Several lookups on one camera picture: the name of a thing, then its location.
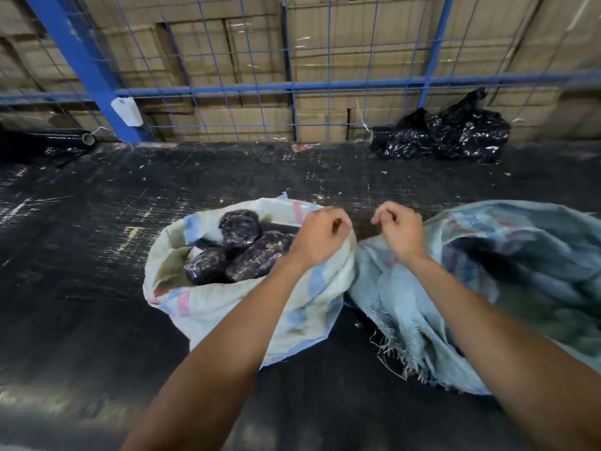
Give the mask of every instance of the person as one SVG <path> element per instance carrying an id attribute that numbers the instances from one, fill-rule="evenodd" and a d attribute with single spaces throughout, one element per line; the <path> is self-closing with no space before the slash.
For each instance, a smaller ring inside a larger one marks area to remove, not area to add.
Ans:
<path id="1" fill-rule="evenodd" d="M 380 225 L 399 262 L 420 281 L 465 357 L 534 444 L 601 449 L 601 376 L 532 332 L 432 261 L 421 217 L 386 202 Z M 122 451 L 219 450 L 233 427 L 292 289 L 352 230 L 342 209 L 308 213 L 287 255 L 176 368 Z"/>

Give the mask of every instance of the worn black surface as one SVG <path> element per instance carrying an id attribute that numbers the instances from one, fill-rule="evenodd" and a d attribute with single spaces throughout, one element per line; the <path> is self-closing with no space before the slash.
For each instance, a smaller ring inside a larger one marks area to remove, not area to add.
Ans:
<path id="1" fill-rule="evenodd" d="M 471 201 L 601 212 L 598 145 L 508 148 L 503 163 L 381 162 L 365 145 L 108 145 L 63 169 L 0 165 L 0 443 L 116 449 L 187 339 L 142 297 L 162 227 L 260 196 L 342 205 L 360 236 L 384 200 L 432 215 Z M 402 381 L 345 308 L 330 338 L 263 370 L 236 450 L 519 449 L 490 399 Z"/>

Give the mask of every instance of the forearm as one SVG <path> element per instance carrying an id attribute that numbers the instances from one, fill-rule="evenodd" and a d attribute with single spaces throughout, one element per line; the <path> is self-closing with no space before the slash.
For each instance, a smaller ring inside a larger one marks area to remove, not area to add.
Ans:
<path id="1" fill-rule="evenodd" d="M 553 449 L 593 446 L 601 414 L 601 377 L 596 372 L 434 261 L 419 259 L 408 267 L 485 385 L 538 444 Z"/>
<path id="2" fill-rule="evenodd" d="M 186 449 L 190 443 L 221 448 L 305 271 L 293 257 L 278 260 L 177 367 L 122 449 Z"/>

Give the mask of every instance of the open sack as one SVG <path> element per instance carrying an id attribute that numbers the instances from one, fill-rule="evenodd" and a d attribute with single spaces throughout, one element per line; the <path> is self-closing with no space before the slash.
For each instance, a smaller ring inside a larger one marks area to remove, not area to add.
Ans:
<path id="1" fill-rule="evenodd" d="M 190 349 L 194 348 L 264 277 L 190 286 L 183 267 L 192 245 L 202 237 L 220 240 L 219 221 L 231 210 L 249 209 L 261 219 L 300 224 L 307 212 L 319 207 L 284 195 L 204 210 L 177 220 L 161 231 L 148 253 L 143 287 L 146 301 L 167 313 L 190 339 Z M 327 338 L 342 309 L 342 293 L 349 288 L 355 274 L 356 245 L 357 239 L 351 231 L 328 261 L 305 273 L 297 283 L 267 348 L 263 366 Z"/>
<path id="2" fill-rule="evenodd" d="M 484 201 L 424 224 L 432 259 L 601 373 L 601 220 L 557 204 Z M 436 307 L 382 236 L 357 247 L 350 295 L 405 376 L 488 394 Z"/>

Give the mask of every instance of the blue wire mesh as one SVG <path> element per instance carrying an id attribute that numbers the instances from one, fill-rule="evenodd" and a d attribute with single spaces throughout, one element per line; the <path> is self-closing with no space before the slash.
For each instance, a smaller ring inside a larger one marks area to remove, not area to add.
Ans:
<path id="1" fill-rule="evenodd" d="M 599 0 L 77 4 L 70 14 L 91 29 L 121 85 L 116 94 L 136 100 L 156 141 L 365 139 L 374 126 L 418 106 L 438 111 L 478 86 L 528 137 L 557 114 L 567 83 L 594 85 L 601 75 L 598 64 L 582 65 Z M 39 118 L 43 127 L 75 123 L 115 135 L 35 22 L 26 19 L 26 37 L 14 26 L 0 31 L 0 121 Z M 41 122 L 40 112 L 53 121 Z M 582 131 L 569 123 L 567 135 Z"/>

